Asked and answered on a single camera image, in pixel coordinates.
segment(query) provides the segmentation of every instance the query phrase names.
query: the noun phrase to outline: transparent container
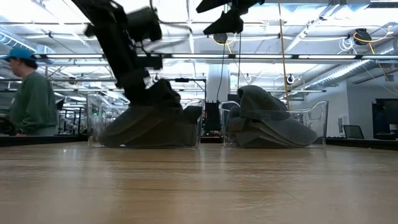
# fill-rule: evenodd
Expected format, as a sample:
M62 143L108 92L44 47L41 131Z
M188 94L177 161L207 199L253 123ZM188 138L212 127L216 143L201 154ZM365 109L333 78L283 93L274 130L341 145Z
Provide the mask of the transparent container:
M256 111L261 117L248 119L239 116L240 107L236 102L222 102L219 111L224 147L324 148L328 104L320 101L302 110Z
M112 105L100 95L89 94L88 145L90 148L196 148L200 143L204 107L204 100L194 99L183 105L183 111L129 109Z

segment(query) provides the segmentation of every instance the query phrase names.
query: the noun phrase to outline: chair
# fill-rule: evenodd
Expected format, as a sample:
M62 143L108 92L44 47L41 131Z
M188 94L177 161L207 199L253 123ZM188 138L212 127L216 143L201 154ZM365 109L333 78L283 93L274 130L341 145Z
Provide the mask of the chair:
M343 125L344 133L348 139L365 139L359 125Z

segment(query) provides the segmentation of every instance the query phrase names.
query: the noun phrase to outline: blue cap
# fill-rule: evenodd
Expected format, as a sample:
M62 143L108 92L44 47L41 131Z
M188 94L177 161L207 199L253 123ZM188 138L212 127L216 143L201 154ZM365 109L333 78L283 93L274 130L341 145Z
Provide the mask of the blue cap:
M32 54L30 53L30 50L27 50L27 49L12 49L12 50L10 50L10 54L3 57L2 60L6 60L9 62L10 58L12 58L12 57L36 61L35 58L32 58Z

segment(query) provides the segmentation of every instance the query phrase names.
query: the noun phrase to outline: wooden table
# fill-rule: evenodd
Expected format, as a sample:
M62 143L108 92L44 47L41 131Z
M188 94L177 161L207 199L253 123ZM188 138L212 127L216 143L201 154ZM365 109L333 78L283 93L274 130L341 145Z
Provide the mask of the wooden table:
M397 223L398 152L3 147L4 224Z

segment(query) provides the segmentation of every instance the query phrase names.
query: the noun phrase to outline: clear plastic bin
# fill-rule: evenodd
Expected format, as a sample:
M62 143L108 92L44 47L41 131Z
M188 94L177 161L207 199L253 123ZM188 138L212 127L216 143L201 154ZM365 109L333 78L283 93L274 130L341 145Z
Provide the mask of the clear plastic bin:
M259 114L263 116L261 119L245 120L239 117L239 112L236 114L240 108L236 108L228 117L231 108L239 107L239 104L234 101L222 102L219 111L224 147L324 148L328 104L327 101L320 101L312 108L303 110L260 111Z
M138 124L136 127L129 129L129 131L115 134L111 131L111 134L109 134L105 133L104 130L129 107L115 106L101 95L89 94L87 95L88 144L90 148L196 148L200 143L204 107L204 100L190 100L183 105L184 111L182 113L179 110L175 110L177 113L167 117L167 119L163 119L162 115L160 115L160 118L159 116L154 118L159 118L159 122L152 124L150 124L150 122L152 122L152 117L149 117L148 120L141 123L142 126ZM103 133L106 135L109 134L109 136L114 134L114 139L117 140L108 138L112 140L112 144L104 143L106 141L102 138L104 135ZM113 142L120 142L120 139L125 141L126 136L128 138L131 136L135 137L129 139L125 144L114 145Z

